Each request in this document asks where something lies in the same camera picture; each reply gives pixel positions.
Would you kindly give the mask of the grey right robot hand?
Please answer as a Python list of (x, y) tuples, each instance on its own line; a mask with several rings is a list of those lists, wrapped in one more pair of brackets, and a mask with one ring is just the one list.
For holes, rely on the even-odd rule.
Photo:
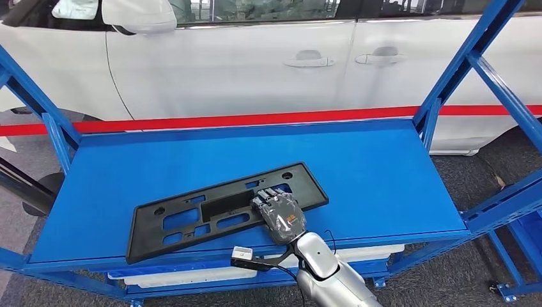
[(263, 218), (271, 239), (278, 246), (287, 245), (307, 232), (307, 221), (298, 201), (279, 188), (256, 192), (252, 207)]

